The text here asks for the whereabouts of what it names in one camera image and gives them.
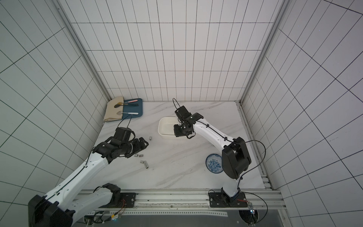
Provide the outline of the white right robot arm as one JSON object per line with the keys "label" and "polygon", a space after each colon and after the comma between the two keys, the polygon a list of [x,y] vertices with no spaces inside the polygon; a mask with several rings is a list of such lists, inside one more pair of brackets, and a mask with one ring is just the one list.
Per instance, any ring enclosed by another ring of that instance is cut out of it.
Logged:
{"label": "white right robot arm", "polygon": [[221,132],[201,114],[191,114],[185,106],[178,107],[175,114],[180,121],[174,125],[176,137],[191,139],[195,135],[200,135],[220,151],[221,167],[229,177],[221,188],[221,200],[225,205],[231,205],[240,194],[241,176],[248,171],[252,163],[246,141],[241,137],[233,138]]}

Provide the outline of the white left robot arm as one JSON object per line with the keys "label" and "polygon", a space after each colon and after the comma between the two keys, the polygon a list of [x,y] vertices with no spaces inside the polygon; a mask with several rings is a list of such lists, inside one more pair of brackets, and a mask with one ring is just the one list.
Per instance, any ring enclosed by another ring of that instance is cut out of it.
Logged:
{"label": "white left robot arm", "polygon": [[31,227],[71,227],[79,219],[98,208],[132,208],[135,194],[125,194],[112,183],[98,187],[93,193],[75,199],[88,182],[117,158],[130,158],[145,150],[149,143],[136,138],[130,128],[118,127],[114,136],[99,143],[88,158],[72,174],[44,196],[36,195],[28,203]]}

